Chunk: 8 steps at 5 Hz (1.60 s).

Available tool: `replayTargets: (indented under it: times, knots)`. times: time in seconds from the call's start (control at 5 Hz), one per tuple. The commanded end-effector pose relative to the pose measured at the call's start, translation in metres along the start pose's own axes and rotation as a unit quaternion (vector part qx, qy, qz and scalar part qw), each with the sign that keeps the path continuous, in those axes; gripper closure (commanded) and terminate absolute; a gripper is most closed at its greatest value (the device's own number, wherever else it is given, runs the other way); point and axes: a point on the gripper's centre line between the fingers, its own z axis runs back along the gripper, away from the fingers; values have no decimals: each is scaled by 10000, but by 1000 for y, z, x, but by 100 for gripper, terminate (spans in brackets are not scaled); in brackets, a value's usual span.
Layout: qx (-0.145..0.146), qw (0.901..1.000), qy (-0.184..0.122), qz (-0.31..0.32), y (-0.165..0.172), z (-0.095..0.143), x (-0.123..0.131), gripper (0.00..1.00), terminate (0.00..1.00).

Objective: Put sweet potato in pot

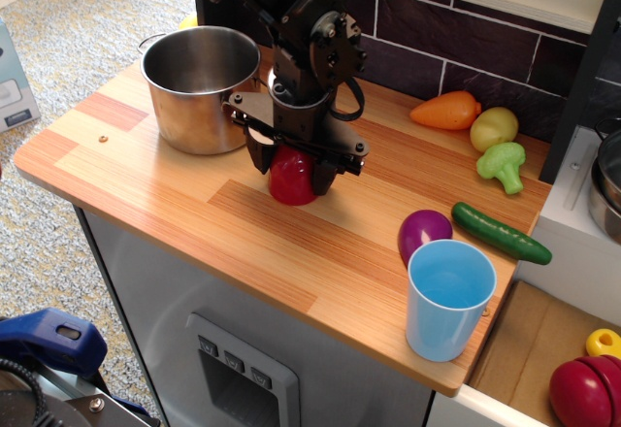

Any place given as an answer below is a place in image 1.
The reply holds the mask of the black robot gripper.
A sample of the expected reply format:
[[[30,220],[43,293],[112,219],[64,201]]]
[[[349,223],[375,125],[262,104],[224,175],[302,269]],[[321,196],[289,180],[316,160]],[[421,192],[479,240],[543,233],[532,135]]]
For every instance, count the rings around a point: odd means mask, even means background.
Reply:
[[[337,175],[358,175],[370,147],[353,127],[331,113],[328,95],[306,105],[290,105],[274,92],[235,92],[227,100],[233,122],[242,126],[254,167],[265,175],[277,147],[287,145],[315,161],[311,188],[325,195]]]

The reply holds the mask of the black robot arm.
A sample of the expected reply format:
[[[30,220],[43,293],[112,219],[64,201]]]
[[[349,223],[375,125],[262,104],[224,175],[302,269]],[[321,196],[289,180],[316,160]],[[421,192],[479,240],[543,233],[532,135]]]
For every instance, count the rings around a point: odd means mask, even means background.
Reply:
[[[279,148],[295,149],[310,159],[310,186],[322,196],[336,176],[359,175],[370,150],[349,125],[365,108],[355,79],[367,58],[361,30],[344,0],[197,0],[198,19],[224,23],[237,3],[268,30],[274,62],[267,93],[238,92],[225,105],[261,173]]]

